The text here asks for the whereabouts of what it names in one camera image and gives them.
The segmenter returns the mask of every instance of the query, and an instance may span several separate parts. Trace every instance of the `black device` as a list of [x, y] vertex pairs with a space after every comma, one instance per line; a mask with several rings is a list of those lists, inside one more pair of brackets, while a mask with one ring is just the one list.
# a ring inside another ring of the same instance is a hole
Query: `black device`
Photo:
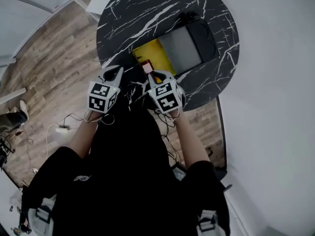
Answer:
[[4, 140], [0, 138], [0, 169], [2, 170], [3, 166], [6, 164], [7, 156], [10, 153], [14, 153], [14, 150], [12, 151], [9, 149], [9, 147], [5, 144]]
[[174, 164], [171, 169], [179, 181], [182, 181], [182, 179], [186, 176], [187, 170], [181, 163]]
[[158, 38], [176, 75], [218, 57], [219, 50], [207, 22], [189, 23]]

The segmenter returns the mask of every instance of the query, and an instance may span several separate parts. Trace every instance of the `white shoe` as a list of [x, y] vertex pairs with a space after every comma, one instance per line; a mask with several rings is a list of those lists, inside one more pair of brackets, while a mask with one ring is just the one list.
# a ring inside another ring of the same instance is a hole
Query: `white shoe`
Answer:
[[23, 111], [25, 113], [27, 120], [29, 120], [30, 116], [29, 116], [28, 108], [27, 108], [24, 100], [20, 100], [20, 109], [21, 109], [21, 111]]

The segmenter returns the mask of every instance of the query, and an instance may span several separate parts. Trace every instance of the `black marble table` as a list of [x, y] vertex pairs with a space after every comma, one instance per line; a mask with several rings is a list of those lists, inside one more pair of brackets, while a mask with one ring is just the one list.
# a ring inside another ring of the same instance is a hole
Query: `black marble table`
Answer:
[[150, 101], [148, 80], [131, 51], [181, 27], [179, 15], [192, 11], [207, 21], [220, 56], [175, 77], [186, 92], [185, 111], [217, 97], [235, 72], [239, 37], [227, 7], [221, 0], [110, 0], [97, 27], [97, 53], [103, 68], [115, 64], [125, 68], [122, 95], [130, 103]]

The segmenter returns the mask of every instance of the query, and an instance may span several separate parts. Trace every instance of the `white cable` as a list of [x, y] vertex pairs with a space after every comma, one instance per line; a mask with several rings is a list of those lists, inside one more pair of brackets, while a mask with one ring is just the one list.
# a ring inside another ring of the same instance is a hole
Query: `white cable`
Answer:
[[50, 128], [52, 125], [57, 125], [58, 127], [60, 127], [59, 124], [57, 124], [57, 123], [52, 123], [52, 124], [50, 124], [50, 125], [48, 126], [48, 128], [47, 128], [47, 131], [46, 131], [46, 148], [47, 148], [46, 159], [48, 159], [48, 138], [47, 138], [47, 135], [48, 135], [48, 130], [49, 130], [49, 128]]
[[113, 117], [113, 122], [112, 123], [110, 123], [110, 124], [108, 124], [108, 123], [105, 123], [105, 122], [103, 122], [103, 120], [100, 120], [103, 124], [105, 124], [105, 125], [112, 125], [114, 122], [115, 122], [115, 117], [113, 116], [113, 115], [111, 115], [112, 117]]
[[75, 113], [71, 113], [71, 114], [69, 114], [69, 116], [75, 116], [75, 117], [77, 117], [77, 118], [79, 118], [79, 119], [83, 120], [83, 118], [82, 118], [82, 117], [78, 116], [78, 115], [77, 115], [77, 114], [75, 114]]

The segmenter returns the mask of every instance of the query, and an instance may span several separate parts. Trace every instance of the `cable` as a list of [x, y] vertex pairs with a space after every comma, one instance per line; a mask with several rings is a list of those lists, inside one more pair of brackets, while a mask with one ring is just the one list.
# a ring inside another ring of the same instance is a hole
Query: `cable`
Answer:
[[108, 123], [105, 123], [105, 122], [103, 122], [103, 118], [100, 120], [103, 124], [105, 124], [105, 125], [112, 125], [114, 122], [115, 122], [115, 117], [111, 114], [111, 116], [113, 117], [113, 122], [112, 123], [110, 123], [110, 124], [108, 124]]
[[19, 136], [19, 135], [22, 134], [22, 133], [25, 133], [25, 135], [26, 135], [26, 139], [27, 139], [27, 140], [26, 140], [26, 153], [27, 153], [28, 156], [29, 156], [30, 169], [32, 169], [32, 159], [31, 159], [31, 156], [30, 156], [30, 154], [29, 154], [29, 144], [30, 144], [30, 145], [33, 145], [33, 144], [34, 144], [34, 141], [29, 138], [28, 134], [27, 134], [24, 130], [22, 130], [22, 131], [16, 132], [15, 135], [13, 136], [13, 138], [10, 140], [10, 142], [11, 142], [15, 137]]
[[99, 78], [102, 80], [102, 83], [104, 83], [104, 80], [99, 76]]
[[52, 123], [48, 126], [47, 128], [47, 131], [46, 131], [46, 148], [47, 148], [47, 154], [46, 154], [46, 159], [48, 159], [48, 138], [47, 138], [47, 135], [48, 135], [48, 130], [49, 128], [52, 126], [52, 125], [57, 125], [59, 127], [59, 124], [57, 123]]
[[29, 139], [29, 136], [27, 135], [27, 133], [25, 131], [21, 131], [21, 133], [25, 133], [26, 135], [26, 153], [28, 154], [29, 156], [29, 160], [30, 160], [30, 169], [32, 170], [32, 159], [31, 159], [31, 156], [29, 154], [29, 143], [30, 145], [33, 145], [34, 144], [34, 141], [32, 139]]
[[5, 141], [7, 141], [7, 142], [8, 142], [8, 143], [7, 143], [7, 144], [5, 144], [5, 145], [6, 145], [6, 146], [10, 145], [10, 150], [11, 150], [11, 143], [10, 143], [10, 141], [9, 141], [9, 140], [8, 140], [8, 138], [7, 138], [8, 136], [6, 136], [6, 137], [5, 137], [5, 136], [3, 136], [3, 135], [0, 135], [0, 136], [4, 138], [4, 141], [3, 141], [3, 142], [5, 142]]
[[[90, 115], [89, 115], [89, 118], [86, 120], [86, 116], [87, 116], [88, 112], [90, 112]], [[103, 116], [101, 116], [101, 117], [97, 117], [97, 118], [94, 118], [94, 119], [92, 119], [92, 120], [89, 120], [90, 117], [91, 117], [91, 115], [92, 115], [92, 111], [88, 110], [88, 111], [84, 114], [83, 121], [85, 121], [85, 122], [87, 122], [87, 123], [90, 123], [90, 122], [98, 122], [98, 121], [100, 121], [100, 120], [103, 118]]]
[[172, 158], [176, 162], [176, 160], [175, 160], [175, 158], [171, 152], [167, 151], [167, 154], [170, 158]]
[[173, 147], [173, 145], [171, 144], [169, 138], [168, 138], [168, 133], [169, 133], [169, 128], [174, 128], [175, 127], [175, 123], [174, 120], [176, 120], [179, 115], [180, 112], [178, 112], [178, 116], [176, 118], [172, 118], [170, 116], [168, 116], [167, 114], [162, 114], [162, 112], [160, 111], [160, 109], [155, 109], [154, 113], [158, 116], [158, 118], [166, 125], [166, 134], [165, 135], [161, 135], [162, 139], [166, 138], [168, 143], [171, 145], [172, 149], [175, 152], [175, 162], [177, 163], [177, 155], [180, 159], [180, 161], [182, 161], [181, 155], [179, 154], [179, 152]]
[[65, 128], [65, 119], [66, 119], [67, 117], [71, 117], [71, 118], [73, 118], [73, 119], [75, 119], [75, 120], [78, 120], [78, 121], [83, 121], [82, 118], [81, 118], [81, 119], [77, 119], [77, 118], [73, 117], [72, 115], [74, 115], [74, 114], [71, 113], [71, 114], [67, 115], [67, 116], [63, 119], [63, 127], [64, 127], [64, 128]]

